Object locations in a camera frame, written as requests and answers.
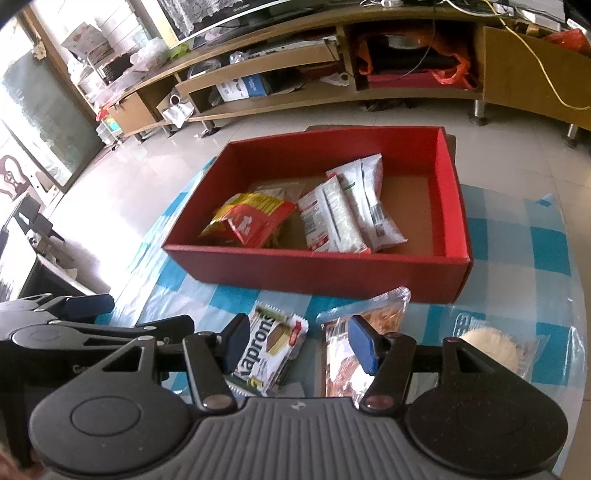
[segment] cardboard box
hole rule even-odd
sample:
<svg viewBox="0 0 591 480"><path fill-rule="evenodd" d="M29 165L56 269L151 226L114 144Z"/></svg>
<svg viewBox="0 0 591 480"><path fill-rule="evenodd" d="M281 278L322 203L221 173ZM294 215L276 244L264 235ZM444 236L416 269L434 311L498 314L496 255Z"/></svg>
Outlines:
<svg viewBox="0 0 591 480"><path fill-rule="evenodd" d="M228 80L216 85L224 102L241 100L249 97L265 96L267 91L262 82L262 77L256 73L242 78Z"/></svg>
<svg viewBox="0 0 591 480"><path fill-rule="evenodd" d="M298 213L280 249L198 245L213 213L257 183L302 180L382 153L382 202L408 242L376 254L310 252ZM370 298L399 286L414 301L453 302L472 266L461 190L443 128L354 127L232 142L220 153L177 219L163 248L197 280L248 288Z"/></svg>

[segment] cabinet door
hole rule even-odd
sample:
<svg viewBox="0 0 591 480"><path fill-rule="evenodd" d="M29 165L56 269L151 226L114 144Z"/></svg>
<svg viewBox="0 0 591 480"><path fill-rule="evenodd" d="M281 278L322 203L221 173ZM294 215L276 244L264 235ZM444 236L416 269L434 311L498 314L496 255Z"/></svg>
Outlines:
<svg viewBox="0 0 591 480"><path fill-rule="evenodd" d="M485 102L547 115L591 129L591 110L563 106L546 81L540 65L514 35L485 27ZM591 105L591 59L539 38L522 35L538 55L562 99L574 106Z"/></svg>
<svg viewBox="0 0 591 480"><path fill-rule="evenodd" d="M137 92L107 110L126 135L141 131L157 122Z"/></svg>

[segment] orange plastic bag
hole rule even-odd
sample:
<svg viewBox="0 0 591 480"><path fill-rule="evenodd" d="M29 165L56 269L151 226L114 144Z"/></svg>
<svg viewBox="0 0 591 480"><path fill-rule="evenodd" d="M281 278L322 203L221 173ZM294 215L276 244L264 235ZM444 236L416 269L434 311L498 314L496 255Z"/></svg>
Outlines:
<svg viewBox="0 0 591 480"><path fill-rule="evenodd" d="M566 30L564 32L552 33L544 37L543 40L591 57L591 46L589 45L589 40L578 28Z"/></svg>
<svg viewBox="0 0 591 480"><path fill-rule="evenodd" d="M357 57L361 60L359 62L359 73L361 75L371 75L374 72L371 56L369 55L369 48L367 39L376 35L405 35L407 37L418 40L421 47L428 47L433 39L431 48L441 55L447 57L455 57L458 65L452 69L447 70L429 70L433 77L442 85L456 85L467 90L474 90L476 82L470 75L470 55L466 44L455 40L453 38L446 38L435 33L433 37L432 27L401 27L392 28L380 32L372 32L360 35L358 38L358 45L356 49Z"/></svg>

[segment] blue and white tablecloth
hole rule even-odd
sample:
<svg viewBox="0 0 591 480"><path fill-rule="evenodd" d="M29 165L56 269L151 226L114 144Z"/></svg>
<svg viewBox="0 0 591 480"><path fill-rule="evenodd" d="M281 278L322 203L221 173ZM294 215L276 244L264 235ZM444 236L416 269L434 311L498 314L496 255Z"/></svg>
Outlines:
<svg viewBox="0 0 591 480"><path fill-rule="evenodd" d="M112 294L115 310L101 323L132 326L178 314L190 315L196 330L220 331L256 300L296 312L310 321L310 333L289 380L306 395L319 393L320 327L316 316L351 299L250 290L204 284L187 275L160 248L206 166L146 234L124 281ZM402 332L438 345L450 336L458 314L469 314L518 338L547 340L531 371L531 382L555 399L569 420L569 439L556 471L561 471L574 435L587 376L587 332L583 291L564 223L552 197L533 202L462 186L474 268L453 306L411 304ZM186 376L171 388L187 394Z"/></svg>

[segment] floor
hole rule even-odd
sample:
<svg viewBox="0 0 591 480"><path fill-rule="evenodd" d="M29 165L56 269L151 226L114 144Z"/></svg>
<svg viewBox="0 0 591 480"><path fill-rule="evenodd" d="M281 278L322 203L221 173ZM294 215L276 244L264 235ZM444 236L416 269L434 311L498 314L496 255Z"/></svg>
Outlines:
<svg viewBox="0 0 591 480"><path fill-rule="evenodd" d="M489 106L491 123L467 120L470 102L421 100L407 109L366 112L357 104L310 107L223 122L210 138L191 124L171 138L158 131L143 144L129 139L95 161L51 216L77 259L79 280L97 292L122 278L142 236L189 180L229 141L302 131L310 125L442 125L457 136L462 183L537 200L553 193L566 218L583 287L591 292L591 158L587 147L571 150L561 136L566 125L537 115ZM591 312L591 294L586 308ZM563 472L564 480L591 479L591 385Z"/></svg>

